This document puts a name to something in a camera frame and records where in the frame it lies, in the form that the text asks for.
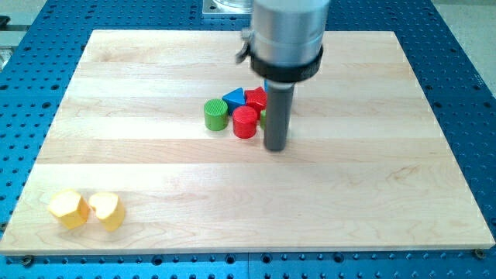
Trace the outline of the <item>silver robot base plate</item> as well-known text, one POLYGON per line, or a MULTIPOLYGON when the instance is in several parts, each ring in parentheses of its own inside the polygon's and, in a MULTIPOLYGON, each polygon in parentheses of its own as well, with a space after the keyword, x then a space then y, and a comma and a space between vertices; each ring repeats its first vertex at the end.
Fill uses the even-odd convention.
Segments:
POLYGON ((203 0, 202 13, 204 15, 250 14, 253 7, 252 0, 203 0))

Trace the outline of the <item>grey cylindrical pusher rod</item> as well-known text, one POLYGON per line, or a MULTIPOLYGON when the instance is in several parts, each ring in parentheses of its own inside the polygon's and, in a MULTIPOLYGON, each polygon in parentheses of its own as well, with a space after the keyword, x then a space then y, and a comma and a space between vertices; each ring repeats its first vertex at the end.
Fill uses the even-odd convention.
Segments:
POLYGON ((270 151, 282 151, 287 142, 293 101, 293 83, 267 80, 267 106, 264 145, 270 151))

